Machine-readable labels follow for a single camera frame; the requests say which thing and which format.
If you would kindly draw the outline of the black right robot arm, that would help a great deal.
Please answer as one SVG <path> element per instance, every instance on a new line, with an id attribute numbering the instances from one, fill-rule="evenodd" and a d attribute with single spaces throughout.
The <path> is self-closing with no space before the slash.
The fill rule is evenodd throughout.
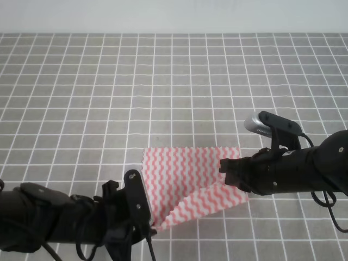
<path id="1" fill-rule="evenodd" d="M 251 157 L 221 159 L 225 184 L 260 196 L 296 192 L 347 194 L 347 131 L 300 150 L 262 148 Z"/>

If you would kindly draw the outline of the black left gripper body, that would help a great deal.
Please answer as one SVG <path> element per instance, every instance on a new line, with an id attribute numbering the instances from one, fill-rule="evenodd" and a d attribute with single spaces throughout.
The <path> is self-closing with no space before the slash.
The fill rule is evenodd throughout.
<path id="1" fill-rule="evenodd" d="M 71 195 L 71 242 L 94 245 L 136 243 L 136 181 L 108 181 L 102 196 Z"/>

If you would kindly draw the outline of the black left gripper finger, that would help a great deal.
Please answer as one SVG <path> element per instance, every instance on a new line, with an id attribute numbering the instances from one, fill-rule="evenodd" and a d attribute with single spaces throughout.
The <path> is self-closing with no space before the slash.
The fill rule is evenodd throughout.
<path id="1" fill-rule="evenodd" d="M 143 237 L 152 237 L 157 235 L 156 229 L 152 228 L 149 224 L 141 226 L 141 233 Z"/>

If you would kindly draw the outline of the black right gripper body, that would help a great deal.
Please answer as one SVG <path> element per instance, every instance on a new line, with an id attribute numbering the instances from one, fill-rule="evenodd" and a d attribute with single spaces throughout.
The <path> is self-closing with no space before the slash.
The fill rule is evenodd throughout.
<path id="1" fill-rule="evenodd" d="M 282 150 L 263 148 L 250 157 L 239 159 L 239 189 L 257 195 L 282 193 L 275 165 L 281 161 Z"/>

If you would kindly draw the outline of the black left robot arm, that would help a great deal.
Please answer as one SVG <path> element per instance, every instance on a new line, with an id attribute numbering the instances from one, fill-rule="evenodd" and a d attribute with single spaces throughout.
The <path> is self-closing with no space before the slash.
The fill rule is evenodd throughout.
<path id="1" fill-rule="evenodd" d="M 33 253 L 52 243 L 74 244 L 81 260 L 105 246 L 112 260 L 130 260 L 132 246 L 156 230 L 141 184 L 103 184 L 102 195 L 67 195 L 36 183 L 1 191 L 1 250 Z"/>

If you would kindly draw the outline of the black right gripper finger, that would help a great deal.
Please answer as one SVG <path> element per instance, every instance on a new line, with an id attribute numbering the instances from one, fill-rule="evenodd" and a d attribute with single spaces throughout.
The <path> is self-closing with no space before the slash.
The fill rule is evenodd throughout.
<path id="1" fill-rule="evenodd" d="M 245 184 L 240 177 L 232 173 L 227 173 L 225 175 L 225 184 L 232 187 L 236 187 L 241 191 L 250 193 L 250 187 L 247 184 Z"/>
<path id="2" fill-rule="evenodd" d="M 243 170 L 245 163 L 244 158 L 240 159 L 221 159 L 220 160 L 220 166 L 219 166 L 219 172 L 220 173 L 239 173 Z"/>

